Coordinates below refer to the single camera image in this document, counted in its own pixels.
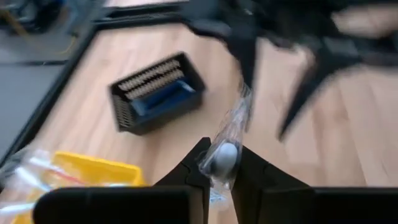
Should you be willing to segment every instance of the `plastic bag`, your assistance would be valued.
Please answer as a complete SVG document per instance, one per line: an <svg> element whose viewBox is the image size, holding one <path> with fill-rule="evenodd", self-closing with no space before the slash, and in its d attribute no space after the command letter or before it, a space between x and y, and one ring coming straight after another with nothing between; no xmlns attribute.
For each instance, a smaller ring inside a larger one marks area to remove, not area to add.
<svg viewBox="0 0 398 224"><path fill-rule="evenodd" d="M199 170L209 177L213 190L222 194L231 190L239 168L243 134L248 124L252 104L252 91L242 84L240 95L233 108L227 112L215 139L204 158L199 162Z"/></svg>
<svg viewBox="0 0 398 224"><path fill-rule="evenodd" d="M82 185L80 173L73 175L52 164L46 150L28 145L12 155L0 168L0 218L26 215L41 195L65 186Z"/></svg>

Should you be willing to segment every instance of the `black plastic bin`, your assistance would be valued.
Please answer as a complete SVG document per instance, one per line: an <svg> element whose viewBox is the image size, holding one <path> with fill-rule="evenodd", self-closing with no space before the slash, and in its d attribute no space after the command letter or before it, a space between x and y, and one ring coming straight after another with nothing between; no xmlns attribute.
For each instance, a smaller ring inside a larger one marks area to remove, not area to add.
<svg viewBox="0 0 398 224"><path fill-rule="evenodd" d="M173 77L183 77L194 91L186 99L178 101L161 111L145 116L139 115L132 106L134 97L145 97L159 91L165 85L176 82L176 80L172 80ZM166 79L169 82L162 87L154 87L159 85L158 80L160 79ZM180 52L113 83L109 89L119 131L143 135L199 108L202 103L205 84L185 53Z"/></svg>

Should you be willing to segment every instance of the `yellow container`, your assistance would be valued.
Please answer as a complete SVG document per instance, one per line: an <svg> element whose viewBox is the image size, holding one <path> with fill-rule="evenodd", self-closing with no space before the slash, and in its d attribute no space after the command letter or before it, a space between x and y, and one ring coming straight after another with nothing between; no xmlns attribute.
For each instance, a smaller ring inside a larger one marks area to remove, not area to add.
<svg viewBox="0 0 398 224"><path fill-rule="evenodd" d="M97 159L90 156L83 156L70 152L56 152L53 158L53 165L62 168L86 186L106 186L110 184L123 184L128 186L147 186L139 167L121 162L112 162L105 159ZM52 187L69 187L79 184L72 184L69 180L60 178L52 172L44 172L42 181ZM43 194L40 190L34 190L28 202L36 201ZM31 213L17 216L13 224L31 224Z"/></svg>

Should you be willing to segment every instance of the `gray carpet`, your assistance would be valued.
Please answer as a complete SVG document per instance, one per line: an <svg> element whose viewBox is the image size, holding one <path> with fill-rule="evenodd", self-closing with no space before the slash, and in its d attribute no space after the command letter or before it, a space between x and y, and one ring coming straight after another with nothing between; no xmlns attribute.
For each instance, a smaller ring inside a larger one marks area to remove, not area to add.
<svg viewBox="0 0 398 224"><path fill-rule="evenodd" d="M103 0L81 0L90 5L90 13L79 19L79 37L88 31L89 20L102 6ZM8 62L32 60L67 60L79 48L81 39L67 54L58 54L70 45L66 26L54 26L45 34L23 37L9 35L0 30L0 161L28 122L63 66L18 67Z"/></svg>

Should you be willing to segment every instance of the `black plastic frame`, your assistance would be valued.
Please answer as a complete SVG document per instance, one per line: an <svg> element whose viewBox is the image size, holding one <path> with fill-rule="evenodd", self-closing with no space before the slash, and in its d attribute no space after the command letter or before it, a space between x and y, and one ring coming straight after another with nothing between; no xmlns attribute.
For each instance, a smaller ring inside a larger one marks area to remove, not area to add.
<svg viewBox="0 0 398 224"><path fill-rule="evenodd" d="M170 2L131 7L102 8L97 17L98 19L93 20L92 25L89 26L89 31L84 36L79 37L81 44L72 54L51 89L33 112L18 137L16 137L16 140L14 140L8 149L6 155L1 158L0 167L4 165L10 156L28 145L36 137L63 89L73 76L80 60L90 47L91 42L95 39L97 32L107 29L180 23L181 19L178 12L184 4L186 3Z"/></svg>
<svg viewBox="0 0 398 224"><path fill-rule="evenodd" d="M129 82L130 80L135 79L140 74L156 69L157 66L170 62L172 60L179 62L180 66L178 70L180 70L184 74L184 77L188 80L187 82L195 90L195 92L190 93L190 96L187 99L174 104L172 108L162 110L161 113L152 113L152 115L144 116L141 119L139 118L139 116L137 116L137 113L134 110L126 110L124 112L127 113L128 116L134 120L134 122L129 123L128 125L124 124L125 119L121 117L125 115L123 115L124 113L121 112L121 110L123 110L122 108L125 107L129 108L130 100L128 100L128 98L126 97L126 93L131 90L120 89L120 84ZM112 83L109 86L109 95L111 97L110 101L113 105L113 115L118 130L120 132L127 131L135 135L141 136L155 129L161 128L171 120L199 108L203 102L203 92L205 90L206 86L199 76L195 66L191 63L188 55L186 55L184 52L177 52L166 58L158 60L157 62L147 66L146 68L135 71L134 73Z"/></svg>

